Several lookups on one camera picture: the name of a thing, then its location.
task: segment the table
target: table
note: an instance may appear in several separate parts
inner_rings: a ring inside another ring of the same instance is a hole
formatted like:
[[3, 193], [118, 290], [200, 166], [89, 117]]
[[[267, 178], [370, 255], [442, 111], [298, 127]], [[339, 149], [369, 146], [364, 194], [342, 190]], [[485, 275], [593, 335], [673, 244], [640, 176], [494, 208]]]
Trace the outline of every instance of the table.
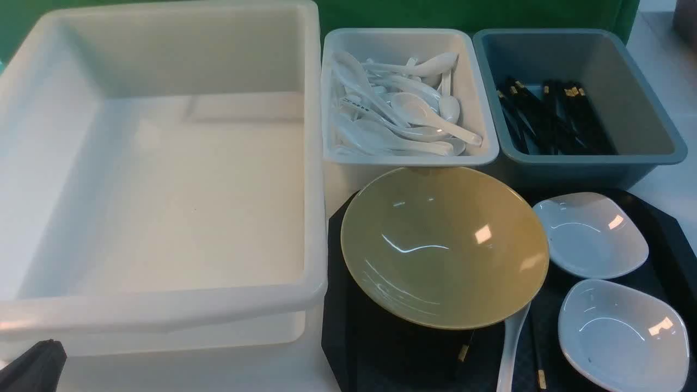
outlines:
[[[671, 18], [639, 14], [627, 47], [692, 152], [680, 165], [657, 168], [630, 192], [676, 217], [697, 249], [697, 54], [673, 35]], [[360, 179], [342, 177], [329, 164], [325, 171], [329, 217]], [[307, 313], [305, 334], [287, 345], [68, 359], [58, 390], [338, 391], [320, 347], [321, 322], [318, 306]]]

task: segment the black tray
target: black tray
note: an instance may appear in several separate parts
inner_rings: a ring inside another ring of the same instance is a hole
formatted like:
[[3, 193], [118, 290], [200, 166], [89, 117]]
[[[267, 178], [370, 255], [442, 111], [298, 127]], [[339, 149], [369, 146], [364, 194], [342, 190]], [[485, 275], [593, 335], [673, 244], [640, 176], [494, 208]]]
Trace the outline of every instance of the black tray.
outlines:
[[[661, 299], [680, 313], [690, 341], [697, 341], [697, 259], [673, 217], [623, 190], [592, 190], [614, 200], [642, 232], [649, 258], [629, 275], [613, 279]], [[521, 191], [531, 205], [568, 192]], [[439, 331], [395, 317], [353, 281], [341, 252], [340, 232], [349, 201], [329, 220], [329, 288], [324, 302], [322, 348], [343, 392], [495, 391], [503, 350], [503, 323], [472, 331]], [[547, 381], [547, 391], [603, 391], [578, 374], [558, 343], [559, 309], [580, 279], [550, 263], [543, 288], [521, 332], [513, 391], [537, 391], [537, 369], [529, 319]], [[464, 362], [457, 360], [469, 343]], [[697, 391], [691, 360], [684, 391]]]

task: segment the green wall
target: green wall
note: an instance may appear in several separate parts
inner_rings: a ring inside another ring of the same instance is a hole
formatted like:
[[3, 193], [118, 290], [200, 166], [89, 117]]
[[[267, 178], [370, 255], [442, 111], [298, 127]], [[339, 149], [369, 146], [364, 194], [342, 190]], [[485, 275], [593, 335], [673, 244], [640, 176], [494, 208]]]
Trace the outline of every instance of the green wall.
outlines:
[[[59, 8], [135, 0], [0, 0], [0, 61], [7, 62], [38, 18]], [[639, 0], [316, 0], [322, 35], [339, 27], [605, 29], [627, 42]]]

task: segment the blue-gray plastic bin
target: blue-gray plastic bin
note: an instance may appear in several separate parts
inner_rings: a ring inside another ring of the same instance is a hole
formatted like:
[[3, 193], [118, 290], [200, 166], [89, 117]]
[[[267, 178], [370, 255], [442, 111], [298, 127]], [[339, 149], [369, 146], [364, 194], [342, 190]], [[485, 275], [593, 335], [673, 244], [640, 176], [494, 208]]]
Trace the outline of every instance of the blue-gray plastic bin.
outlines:
[[[488, 29], [474, 37], [500, 144], [485, 169], [511, 186], [628, 188], [657, 165], [674, 165], [687, 147], [629, 55], [612, 33], [593, 29]], [[543, 80], [575, 80], [590, 96], [616, 156], [540, 156], [513, 145], [496, 86], [507, 76], [531, 89]]]

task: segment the large white bin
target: large white bin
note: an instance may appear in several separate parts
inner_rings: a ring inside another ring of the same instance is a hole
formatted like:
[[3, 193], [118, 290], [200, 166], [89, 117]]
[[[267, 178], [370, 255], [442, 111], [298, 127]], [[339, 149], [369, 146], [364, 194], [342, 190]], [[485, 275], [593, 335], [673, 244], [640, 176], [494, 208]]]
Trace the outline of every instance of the large white bin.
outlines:
[[61, 10], [0, 77], [0, 359], [295, 340], [326, 286], [311, 1]]

